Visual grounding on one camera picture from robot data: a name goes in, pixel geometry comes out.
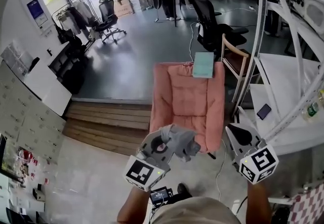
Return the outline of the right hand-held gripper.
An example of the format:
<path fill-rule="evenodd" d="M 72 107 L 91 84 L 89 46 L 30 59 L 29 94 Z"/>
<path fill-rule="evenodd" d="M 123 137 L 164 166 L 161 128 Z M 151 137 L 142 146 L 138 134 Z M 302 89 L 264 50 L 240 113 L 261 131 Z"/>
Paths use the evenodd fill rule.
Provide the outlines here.
<path fill-rule="evenodd" d="M 243 177 L 257 184 L 274 173 L 278 157 L 253 127 L 230 123 L 225 130 L 234 152 L 233 165 Z"/>

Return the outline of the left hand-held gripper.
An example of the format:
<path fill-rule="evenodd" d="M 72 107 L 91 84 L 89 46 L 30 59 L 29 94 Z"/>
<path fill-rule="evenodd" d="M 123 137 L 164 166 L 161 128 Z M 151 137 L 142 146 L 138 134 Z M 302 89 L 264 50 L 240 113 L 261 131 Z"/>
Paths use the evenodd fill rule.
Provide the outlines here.
<path fill-rule="evenodd" d="M 124 178 L 133 186 L 150 191 L 170 171 L 169 161 L 174 152 L 162 140 L 162 132 L 147 135 L 136 155 L 130 156 Z"/>

